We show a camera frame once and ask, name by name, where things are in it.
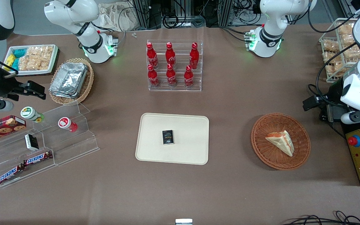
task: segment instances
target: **round wicker basket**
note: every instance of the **round wicker basket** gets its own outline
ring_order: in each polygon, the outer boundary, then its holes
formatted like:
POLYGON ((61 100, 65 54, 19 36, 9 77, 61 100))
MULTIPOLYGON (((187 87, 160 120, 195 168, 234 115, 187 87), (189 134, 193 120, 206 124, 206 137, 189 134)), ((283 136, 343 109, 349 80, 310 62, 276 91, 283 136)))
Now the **round wicker basket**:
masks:
MULTIPOLYGON (((91 91, 91 86, 93 85, 93 81, 94 81, 94 71, 91 68, 90 63, 87 62, 87 60, 82 59, 82 58, 69 59, 64 63, 83 63, 83 64, 87 65, 87 67, 88 67, 86 78, 84 79, 83 87, 81 88, 81 91, 80 91, 80 96, 76 99, 63 98, 63 97, 55 96, 55 95, 51 94, 51 92, 50 92, 50 96, 54 102, 59 103, 59 104, 68 104, 68 103, 71 103, 76 100, 77 100, 77 102, 80 103, 86 99, 86 97, 88 96, 88 94, 91 91)), ((60 69, 60 67, 62 65, 63 65, 63 63, 56 69, 54 76, 52 77, 51 84, 53 83, 53 81, 56 77, 56 74, 58 73, 58 70, 60 69)))
POLYGON ((305 128, 296 119, 281 113, 270 113, 259 118, 252 128, 251 143, 258 157, 278 170, 299 168, 310 154, 310 139, 305 128), (267 134, 283 130, 290 134, 294 144, 292 157, 265 139, 267 134))

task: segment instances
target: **brown table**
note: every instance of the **brown table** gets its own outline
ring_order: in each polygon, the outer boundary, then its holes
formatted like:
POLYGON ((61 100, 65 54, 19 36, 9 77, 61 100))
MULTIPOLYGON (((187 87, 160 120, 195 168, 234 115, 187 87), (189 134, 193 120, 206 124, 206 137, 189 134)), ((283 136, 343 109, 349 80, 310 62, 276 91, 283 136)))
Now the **brown table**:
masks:
MULTIPOLYGON (((93 64, 96 78, 83 103, 101 149, 0 189, 0 224, 164 225, 193 218, 195 224, 264 225, 305 214, 334 218, 333 210, 360 217, 360 187, 346 142, 318 120, 318 110, 302 108, 310 95, 306 84, 323 65, 316 46, 320 34, 306 25, 290 26, 270 58, 246 52, 218 28, 160 29, 137 37, 128 35, 117 57, 93 64), (172 38, 204 41, 202 92, 148 91, 146 40, 172 38), (208 163, 138 161, 136 139, 146 112, 208 117, 208 163), (273 112, 296 118, 310 136, 310 157, 297 170, 276 171, 252 149, 254 122, 273 112)), ((29 44, 56 44, 59 64, 84 58, 74 35, 13 35, 7 43, 29 44)), ((28 79, 47 88, 51 76, 18 80, 28 79)), ((59 106, 50 97, 21 96, 15 104, 14 115, 28 104, 41 112, 59 106)))

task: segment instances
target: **black box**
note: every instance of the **black box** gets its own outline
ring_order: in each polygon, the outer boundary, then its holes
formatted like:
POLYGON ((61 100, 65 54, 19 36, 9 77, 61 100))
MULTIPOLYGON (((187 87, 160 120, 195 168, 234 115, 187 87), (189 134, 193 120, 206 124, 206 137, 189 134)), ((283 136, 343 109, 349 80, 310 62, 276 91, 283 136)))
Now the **black box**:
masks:
POLYGON ((167 144, 174 144, 173 141, 173 131, 162 131, 162 136, 163 136, 163 144, 167 145, 167 144))

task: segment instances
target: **coca-cola bottle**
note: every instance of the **coca-cola bottle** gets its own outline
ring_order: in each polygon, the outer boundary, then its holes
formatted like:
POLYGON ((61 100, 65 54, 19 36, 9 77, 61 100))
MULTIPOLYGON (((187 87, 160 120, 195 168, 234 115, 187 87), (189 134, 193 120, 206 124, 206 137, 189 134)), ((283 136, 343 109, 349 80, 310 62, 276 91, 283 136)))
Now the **coca-cola bottle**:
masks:
POLYGON ((167 82, 169 83, 169 87, 172 88, 176 87, 177 85, 176 72, 173 70, 172 64, 167 65, 166 77, 167 77, 167 82))
POLYGON ((198 67, 198 61, 200 59, 200 53, 198 52, 198 44, 194 42, 191 45, 191 52, 190 52, 190 66, 193 70, 198 67))
POLYGON ((166 62, 176 69, 176 53, 174 53, 171 42, 166 43, 166 62))
POLYGON ((193 78, 194 78, 194 74, 191 71, 191 66, 188 65, 186 66, 186 72, 184 73, 184 84, 186 85, 187 89, 191 89, 193 88, 193 78))
POLYGON ((150 80, 151 87, 156 88, 159 86, 158 75, 151 64, 148 65, 148 79, 150 80))
POLYGON ((147 58, 150 64, 154 67, 154 69, 157 69, 159 67, 158 56, 156 55, 156 51, 154 50, 151 42, 147 43, 147 58))

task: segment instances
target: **red emergency stop button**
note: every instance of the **red emergency stop button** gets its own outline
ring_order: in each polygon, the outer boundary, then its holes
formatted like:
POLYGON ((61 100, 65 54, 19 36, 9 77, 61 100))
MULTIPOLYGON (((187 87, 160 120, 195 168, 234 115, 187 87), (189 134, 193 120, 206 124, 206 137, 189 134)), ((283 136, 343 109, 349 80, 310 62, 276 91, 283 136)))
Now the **red emergency stop button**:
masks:
POLYGON ((352 137, 348 138, 348 144, 359 147, 360 146, 360 137, 358 135, 353 135, 352 137))

